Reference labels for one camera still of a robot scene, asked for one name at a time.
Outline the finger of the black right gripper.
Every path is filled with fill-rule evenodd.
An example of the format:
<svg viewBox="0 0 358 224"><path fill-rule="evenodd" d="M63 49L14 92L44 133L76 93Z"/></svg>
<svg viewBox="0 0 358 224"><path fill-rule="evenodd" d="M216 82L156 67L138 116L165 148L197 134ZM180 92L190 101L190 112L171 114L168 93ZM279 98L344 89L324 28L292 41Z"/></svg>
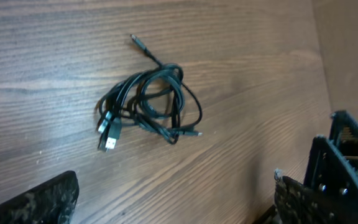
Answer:
<svg viewBox="0 0 358 224"><path fill-rule="evenodd" d="M331 115L330 141L344 156L358 156L358 122L346 111Z"/></svg>
<svg viewBox="0 0 358 224"><path fill-rule="evenodd" d="M303 185L358 213L358 139L313 139Z"/></svg>

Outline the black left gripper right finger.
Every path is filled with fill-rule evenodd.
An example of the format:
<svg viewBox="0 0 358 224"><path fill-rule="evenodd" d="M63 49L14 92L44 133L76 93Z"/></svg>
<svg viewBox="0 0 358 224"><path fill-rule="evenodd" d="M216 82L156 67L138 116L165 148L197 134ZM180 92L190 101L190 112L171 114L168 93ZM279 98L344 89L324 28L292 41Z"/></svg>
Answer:
<svg viewBox="0 0 358 224"><path fill-rule="evenodd" d="M358 213L275 169L274 204L282 223L358 224Z"/></svg>

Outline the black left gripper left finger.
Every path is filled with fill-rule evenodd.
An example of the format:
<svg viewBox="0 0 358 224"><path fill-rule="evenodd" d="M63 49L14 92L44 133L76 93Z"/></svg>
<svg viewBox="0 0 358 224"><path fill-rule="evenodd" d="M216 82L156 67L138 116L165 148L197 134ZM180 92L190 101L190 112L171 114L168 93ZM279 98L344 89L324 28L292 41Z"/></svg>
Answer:
<svg viewBox="0 0 358 224"><path fill-rule="evenodd" d="M70 223L79 192L68 170L0 204L0 223Z"/></svg>

